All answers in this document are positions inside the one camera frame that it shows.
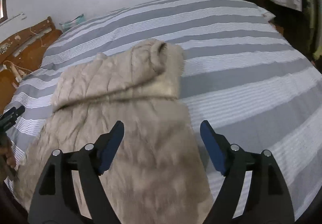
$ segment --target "metal pivot bolt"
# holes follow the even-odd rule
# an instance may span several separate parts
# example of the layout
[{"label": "metal pivot bolt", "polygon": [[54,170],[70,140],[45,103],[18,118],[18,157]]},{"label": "metal pivot bolt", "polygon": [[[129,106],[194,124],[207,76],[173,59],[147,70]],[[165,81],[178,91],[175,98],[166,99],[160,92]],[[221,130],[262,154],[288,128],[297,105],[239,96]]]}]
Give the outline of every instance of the metal pivot bolt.
[{"label": "metal pivot bolt", "polygon": [[58,156],[60,154],[60,150],[59,149],[56,149],[53,151],[53,155],[54,156]]},{"label": "metal pivot bolt", "polygon": [[238,151],[239,150],[239,146],[237,144],[231,144],[230,148],[233,150],[233,151]]},{"label": "metal pivot bolt", "polygon": [[271,156],[272,155],[272,153],[269,151],[269,150],[264,150],[264,155],[266,156],[266,157],[269,157],[269,156]]},{"label": "metal pivot bolt", "polygon": [[88,144],[86,144],[86,146],[85,146],[85,150],[87,150],[87,151],[90,151],[90,150],[92,150],[94,148],[94,145],[92,144],[92,143],[88,143]]}]

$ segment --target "beige jacket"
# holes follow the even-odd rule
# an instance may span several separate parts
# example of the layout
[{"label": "beige jacket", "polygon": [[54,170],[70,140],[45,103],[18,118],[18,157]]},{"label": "beige jacket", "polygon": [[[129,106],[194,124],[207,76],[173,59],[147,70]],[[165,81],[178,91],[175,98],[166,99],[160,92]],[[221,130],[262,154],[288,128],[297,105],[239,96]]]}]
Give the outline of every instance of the beige jacket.
[{"label": "beige jacket", "polygon": [[[30,207],[54,149],[77,151],[120,120],[125,135],[100,180],[121,223],[202,223],[212,196],[188,109],[177,101],[182,54],[180,46],[148,40],[65,71],[52,98],[54,113],[18,169],[20,202]],[[90,218],[79,176],[73,179],[80,211]]]}]

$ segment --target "brown window frame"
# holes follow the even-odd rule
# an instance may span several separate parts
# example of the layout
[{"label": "brown window frame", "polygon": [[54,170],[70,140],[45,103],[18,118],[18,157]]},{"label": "brown window frame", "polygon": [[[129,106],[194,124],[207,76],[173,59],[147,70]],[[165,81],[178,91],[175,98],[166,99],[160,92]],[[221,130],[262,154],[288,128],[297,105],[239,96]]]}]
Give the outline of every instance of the brown window frame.
[{"label": "brown window frame", "polygon": [[5,20],[8,19],[8,16],[7,16],[7,5],[6,5],[6,1],[5,0],[2,0],[2,11],[3,11],[3,17],[0,18],[0,24],[2,22],[4,22]]}]

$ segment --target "striped bedsheet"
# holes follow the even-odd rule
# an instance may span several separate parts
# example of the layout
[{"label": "striped bedsheet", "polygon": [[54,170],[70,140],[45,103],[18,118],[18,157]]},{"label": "striped bedsheet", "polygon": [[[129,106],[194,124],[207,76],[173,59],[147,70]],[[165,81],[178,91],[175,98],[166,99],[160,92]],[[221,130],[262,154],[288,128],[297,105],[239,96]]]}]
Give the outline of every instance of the striped bedsheet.
[{"label": "striped bedsheet", "polygon": [[[181,100],[189,107],[214,198],[223,177],[209,163],[199,135],[205,119],[247,151],[272,151],[298,218],[322,185],[322,76],[262,18],[255,4],[242,0],[158,0],[64,33],[6,108],[26,107],[8,131],[17,159],[51,115],[51,96],[67,67],[91,61],[99,52],[122,52],[147,38],[185,50]],[[247,174],[236,216],[246,203],[250,178]]]}]

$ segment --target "window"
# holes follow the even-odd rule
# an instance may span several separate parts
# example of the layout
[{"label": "window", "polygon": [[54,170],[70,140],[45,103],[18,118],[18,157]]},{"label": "window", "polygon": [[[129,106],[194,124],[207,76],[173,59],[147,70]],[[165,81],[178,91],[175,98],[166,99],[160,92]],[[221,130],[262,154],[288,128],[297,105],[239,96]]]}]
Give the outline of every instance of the window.
[{"label": "window", "polygon": [[0,0],[0,23],[7,19],[7,8],[5,5],[5,0]]}]

